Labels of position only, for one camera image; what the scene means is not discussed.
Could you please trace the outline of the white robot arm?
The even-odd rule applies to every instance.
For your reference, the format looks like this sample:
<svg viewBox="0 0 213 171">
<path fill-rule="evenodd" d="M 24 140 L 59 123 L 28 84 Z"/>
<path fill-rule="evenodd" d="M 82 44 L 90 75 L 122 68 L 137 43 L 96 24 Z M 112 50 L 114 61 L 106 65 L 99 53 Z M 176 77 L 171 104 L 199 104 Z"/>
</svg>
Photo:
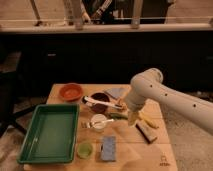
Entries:
<svg viewBox="0 0 213 171">
<path fill-rule="evenodd" d="M 213 135 L 213 103 L 184 94 L 162 84 L 163 74 L 150 68 L 136 74 L 130 81 L 130 91 L 124 98 L 127 108 L 140 111 L 147 99 L 162 103 Z"/>
</svg>

